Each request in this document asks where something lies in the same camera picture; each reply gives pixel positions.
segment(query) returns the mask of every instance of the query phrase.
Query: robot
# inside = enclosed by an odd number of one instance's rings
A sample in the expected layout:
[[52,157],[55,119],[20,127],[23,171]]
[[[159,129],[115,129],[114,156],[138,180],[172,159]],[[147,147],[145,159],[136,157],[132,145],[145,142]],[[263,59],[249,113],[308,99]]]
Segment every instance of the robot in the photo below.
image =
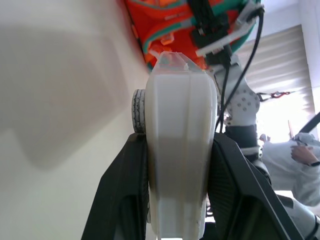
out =
[[[148,222],[159,240],[320,240],[320,219],[277,196],[261,161],[260,101],[245,73],[259,44],[263,7],[249,2],[237,18],[240,33],[207,44],[201,15],[188,3],[199,23],[196,54],[209,68],[182,53],[154,54],[146,88],[132,99],[135,133],[102,176],[82,239],[144,240]],[[257,17],[255,49],[242,70],[230,43]],[[218,124],[224,133],[216,132]],[[207,196],[214,225],[205,222]]]

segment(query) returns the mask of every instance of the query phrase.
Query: person's arm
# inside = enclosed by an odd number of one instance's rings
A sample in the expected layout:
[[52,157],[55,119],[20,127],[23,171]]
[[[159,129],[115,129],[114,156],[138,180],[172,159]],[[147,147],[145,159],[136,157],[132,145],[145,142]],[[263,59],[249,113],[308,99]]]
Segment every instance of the person's arm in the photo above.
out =
[[292,194],[304,205],[313,207],[320,204],[320,168],[303,165],[296,174]]
[[312,146],[292,146],[291,147],[291,157],[295,161],[301,164],[305,164],[308,166],[318,166],[320,162],[318,158],[313,154],[312,150],[314,149]]

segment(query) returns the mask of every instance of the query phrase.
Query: black strap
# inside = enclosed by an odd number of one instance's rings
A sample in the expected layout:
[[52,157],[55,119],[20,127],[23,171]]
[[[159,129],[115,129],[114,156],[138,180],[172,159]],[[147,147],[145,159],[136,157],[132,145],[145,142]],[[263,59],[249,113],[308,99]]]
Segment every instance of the black strap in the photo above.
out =
[[315,115],[300,131],[299,133],[310,133],[320,123],[320,112]]
[[204,33],[210,28],[217,28],[221,23],[214,15],[208,0],[187,0],[196,20],[197,29],[202,29]]
[[265,101],[271,99],[270,94],[268,94],[268,93],[258,92],[257,95],[258,95],[260,102],[265,102]]

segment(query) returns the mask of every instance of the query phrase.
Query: ceiling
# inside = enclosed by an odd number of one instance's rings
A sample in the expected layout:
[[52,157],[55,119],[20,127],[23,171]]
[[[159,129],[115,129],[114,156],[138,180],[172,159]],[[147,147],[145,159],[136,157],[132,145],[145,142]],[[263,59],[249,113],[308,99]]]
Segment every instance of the ceiling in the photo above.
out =
[[272,13],[297,4],[299,0],[261,0],[261,2],[264,4],[266,13]]

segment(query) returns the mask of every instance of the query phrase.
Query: black cable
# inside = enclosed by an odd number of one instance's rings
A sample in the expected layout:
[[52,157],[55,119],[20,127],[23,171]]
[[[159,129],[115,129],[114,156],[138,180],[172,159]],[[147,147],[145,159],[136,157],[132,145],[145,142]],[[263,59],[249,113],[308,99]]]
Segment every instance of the black cable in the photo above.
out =
[[[255,38],[254,46],[253,46],[253,49],[252,49],[252,53],[250,55],[250,58],[249,58],[248,62],[246,63],[246,66],[245,66],[244,70],[242,71],[238,81],[236,82],[236,84],[235,84],[230,96],[228,97],[228,99],[225,102],[225,106],[226,107],[230,103],[232,97],[235,95],[235,93],[236,93],[236,91],[237,91],[237,89],[238,89],[238,87],[239,87],[239,85],[241,83],[241,80],[244,78],[245,74],[247,73],[247,70],[250,67],[250,64],[251,64],[252,60],[254,59],[254,56],[255,56],[256,51],[258,49],[258,45],[259,45],[260,38],[261,38],[261,33],[262,33],[262,28],[263,28],[263,25],[264,25],[264,10],[263,10],[263,8],[261,8],[261,10],[259,11],[258,16],[259,16],[259,25],[258,25],[258,30],[257,30],[257,33],[256,33],[256,38]],[[220,116],[218,117],[218,120],[217,120],[216,125],[215,125],[215,129],[217,129],[219,122],[221,122],[221,121],[223,122],[224,110],[223,111],[221,110]]]
[[[229,77],[229,70],[230,70],[230,66],[227,65],[225,67],[225,75],[224,75],[224,80],[223,80],[223,86],[222,86],[222,92],[221,92],[221,104],[220,104],[220,109],[221,109],[221,114],[225,112],[225,93],[226,93],[226,87],[227,87],[227,81],[228,81],[228,77]],[[224,118],[222,117],[220,120],[220,133],[222,133],[222,128],[224,125]]]

